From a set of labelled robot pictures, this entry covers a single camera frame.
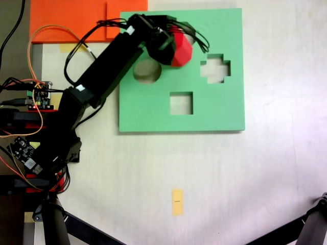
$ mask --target yellow tape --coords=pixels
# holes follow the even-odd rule
[[[36,149],[36,148],[38,148],[41,145],[41,143],[40,142],[30,142],[30,145],[31,145],[31,147],[33,147],[34,149]]]
[[[60,43],[59,48],[61,53],[70,53],[76,46],[76,43]],[[81,46],[77,52],[88,52],[85,46]]]
[[[183,190],[173,189],[172,201],[173,201],[173,216],[182,215],[184,213]]]

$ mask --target circular hole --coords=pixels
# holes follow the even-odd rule
[[[148,58],[136,64],[133,75],[140,83],[154,83],[159,79],[161,70],[159,62]]]

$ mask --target yellow sticky note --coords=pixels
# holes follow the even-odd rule
[[[61,53],[70,53],[76,46],[76,43],[60,43],[59,48]],[[81,46],[77,52],[87,52],[85,46]]]
[[[173,216],[182,215],[184,213],[183,190],[173,189],[172,202],[173,202]]]

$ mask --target black tripod leg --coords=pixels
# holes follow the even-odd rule
[[[303,215],[302,217],[279,227],[267,235],[248,243],[247,245],[287,245],[298,239],[305,220],[306,216]]]
[[[46,245],[71,245],[62,210],[54,204],[46,204],[42,209],[42,219]]]
[[[320,210],[311,213],[296,245],[323,245],[327,231],[327,219]]]
[[[89,245],[125,245],[87,222],[66,212],[68,233]]]

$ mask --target red block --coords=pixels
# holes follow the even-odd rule
[[[176,51],[171,66],[181,67],[186,65],[192,59],[192,45],[183,33],[174,33],[176,42]]]

